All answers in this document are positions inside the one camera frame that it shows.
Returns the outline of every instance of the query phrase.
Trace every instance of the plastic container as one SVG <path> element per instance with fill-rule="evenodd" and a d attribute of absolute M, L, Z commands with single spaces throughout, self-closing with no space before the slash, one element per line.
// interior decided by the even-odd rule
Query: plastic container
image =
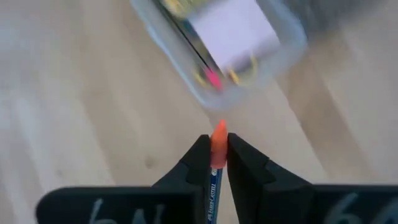
<path fill-rule="evenodd" d="M 258 75 L 254 86 L 265 85 L 273 76 L 295 64 L 307 48 L 307 37 L 301 23 L 280 0 L 257 0 L 280 40 L 272 55 L 258 60 Z M 206 108 L 226 109 L 241 99 L 250 88 L 230 85 L 221 92 L 203 88 L 193 76 L 197 68 L 195 57 L 187 44 L 175 32 L 152 0 L 131 0 L 131 5 L 144 21 L 155 43 L 167 54 L 191 92 Z"/>

